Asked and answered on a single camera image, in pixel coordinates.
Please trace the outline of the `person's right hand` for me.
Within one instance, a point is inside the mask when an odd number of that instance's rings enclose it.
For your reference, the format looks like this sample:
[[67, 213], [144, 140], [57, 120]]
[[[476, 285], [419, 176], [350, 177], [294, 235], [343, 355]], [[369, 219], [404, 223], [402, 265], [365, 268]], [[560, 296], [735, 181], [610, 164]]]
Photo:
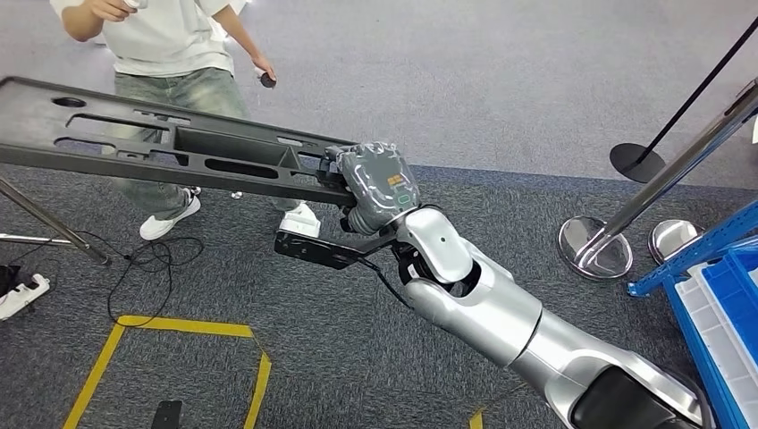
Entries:
[[123, 0], [87, 0], [84, 4], [102, 21], [121, 22], [137, 12]]

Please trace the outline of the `person's left hand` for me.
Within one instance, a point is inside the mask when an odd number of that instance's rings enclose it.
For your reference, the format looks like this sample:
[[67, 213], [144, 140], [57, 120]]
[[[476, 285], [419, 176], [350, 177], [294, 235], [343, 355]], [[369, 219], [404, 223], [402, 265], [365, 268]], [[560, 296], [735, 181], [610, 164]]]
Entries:
[[255, 70], [257, 71], [257, 74], [259, 75], [259, 78], [262, 79], [265, 75], [269, 80], [276, 81], [277, 77], [274, 73], [274, 69], [272, 65], [269, 63], [268, 59], [262, 55], [262, 54], [255, 54], [251, 57], [252, 63], [255, 65]]

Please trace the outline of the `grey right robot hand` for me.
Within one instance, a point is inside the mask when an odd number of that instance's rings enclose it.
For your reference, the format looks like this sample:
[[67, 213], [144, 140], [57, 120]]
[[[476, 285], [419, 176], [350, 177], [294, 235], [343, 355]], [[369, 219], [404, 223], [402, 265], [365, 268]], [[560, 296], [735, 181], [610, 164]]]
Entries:
[[325, 158], [336, 163], [356, 200], [346, 212], [349, 231], [370, 236], [420, 207], [417, 182], [396, 145], [373, 141], [331, 146]]

